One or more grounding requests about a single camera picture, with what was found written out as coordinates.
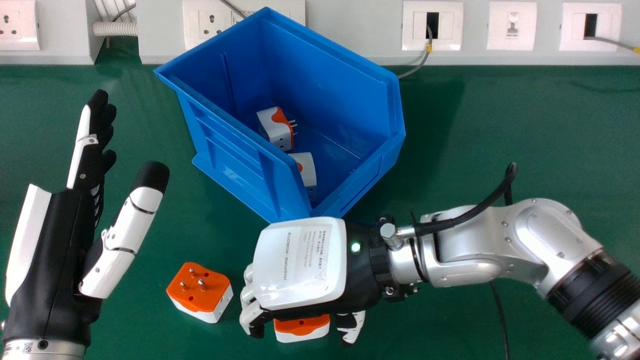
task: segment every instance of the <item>qr code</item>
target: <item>qr code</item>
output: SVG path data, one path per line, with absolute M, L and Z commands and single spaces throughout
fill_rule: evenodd
M 33 343 L 25 343 L 24 347 L 22 348 L 22 353 L 23 354 L 28 354 L 33 350 Z

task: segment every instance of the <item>green tabletop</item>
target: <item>green tabletop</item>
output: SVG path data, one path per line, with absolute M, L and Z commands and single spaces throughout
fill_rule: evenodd
M 88 359 L 500 359 L 500 327 L 487 284 L 434 289 L 367 312 L 358 343 L 280 344 L 244 334 L 237 299 L 263 219 L 197 170 L 175 93 L 117 39 L 92 67 L 0 67 L 0 269 L 29 183 L 66 181 L 82 106 L 97 88 L 118 107 L 101 227 L 139 166 L 172 177 L 140 254 L 92 326 Z M 406 68 L 393 68 L 401 72 Z M 506 165 L 520 165 L 515 200 L 546 197 L 640 272 L 640 72 L 637 67 L 429 67 L 402 80 L 406 141 L 397 165 L 345 216 L 372 221 L 482 200 Z M 164 292 L 195 261 L 226 274 L 234 297 L 221 321 L 176 310 Z M 528 285 L 499 280 L 513 359 L 589 359 L 587 341 Z M 8 308 L 0 306 L 0 319 Z

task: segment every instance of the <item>gray cable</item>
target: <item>gray cable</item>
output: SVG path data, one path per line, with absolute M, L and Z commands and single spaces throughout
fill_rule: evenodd
M 137 5 L 137 4 L 132 4 L 132 5 L 127 6 L 127 7 L 126 7 L 126 8 L 124 8 L 124 9 L 122 9 L 122 11 L 121 11 L 121 12 L 117 13 L 117 14 L 113 17 L 113 20 L 111 20 L 111 22 L 115 22 L 115 21 L 117 21 L 119 18 L 121 18 L 121 17 L 122 17 L 122 15 L 124 15 L 124 14 L 128 13 L 128 12 L 129 12 L 129 11 L 131 11 L 133 8 L 135 8 L 135 7 L 136 7 L 136 5 Z
M 241 18 L 246 19 L 246 16 L 244 16 L 244 14 L 240 10 L 238 10 L 235 6 L 233 6 L 233 4 L 231 4 L 227 0 L 220 0 L 220 2 L 227 5 L 231 10 L 234 11 L 234 13 L 238 14 L 238 16 L 240 16 Z
M 619 41 L 611 40 L 611 39 L 608 39 L 608 38 L 601 38 L 601 37 L 584 37 L 584 39 L 585 39 L 585 40 L 596 40 L 596 41 L 601 41 L 601 42 L 607 42 L 607 43 L 609 43 L 609 44 L 614 44 L 614 45 L 616 45 L 616 46 L 620 46 L 620 47 L 622 47 L 623 49 L 631 50 L 631 51 L 633 51 L 634 53 L 638 53 L 638 52 L 639 52 L 638 48 L 637 48 L 637 47 L 635 47 L 635 46 L 627 45 L 627 44 L 621 43 L 621 42 L 619 42 Z
M 429 33 L 429 41 L 427 42 L 427 48 L 430 48 L 431 47 L 431 43 L 433 42 L 433 33 L 431 32 L 431 28 L 429 27 L 429 25 L 427 25 L 427 32 Z M 398 75 L 398 79 L 406 78 L 407 76 L 409 76 L 409 75 L 413 74 L 414 72 L 420 70 L 420 68 L 424 65 L 424 63 L 426 63 L 430 52 L 431 52 L 430 50 L 426 50 L 426 53 L 424 54 L 424 57 L 422 58 L 422 61 L 420 61 L 420 63 L 416 67 L 414 67 L 413 69 Z

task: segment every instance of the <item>metal knob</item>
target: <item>metal knob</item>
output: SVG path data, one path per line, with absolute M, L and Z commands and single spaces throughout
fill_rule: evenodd
M 387 222 L 380 227 L 380 236 L 391 251 L 397 251 L 402 248 L 404 241 L 396 236 L 396 226 Z

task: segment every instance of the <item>wall outlet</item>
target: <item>wall outlet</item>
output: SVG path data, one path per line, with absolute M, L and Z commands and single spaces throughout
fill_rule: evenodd
M 0 1 L 0 51 L 40 50 L 35 0 Z
M 307 21 L 304 0 L 234 0 L 233 5 L 244 16 L 268 6 L 300 24 L 305 25 Z M 187 50 L 242 21 L 238 14 L 218 0 L 183 0 L 182 18 Z
M 585 40 L 584 37 L 595 35 L 618 41 L 621 23 L 622 4 L 563 3 L 559 49 L 561 51 L 616 51 L 618 47 L 615 45 Z M 588 34 L 588 25 L 592 30 L 591 34 Z
M 490 1 L 487 50 L 532 51 L 537 18 L 537 3 Z
M 429 24 L 434 51 L 459 51 L 462 23 L 462 2 L 406 0 L 403 2 L 402 50 L 425 50 Z

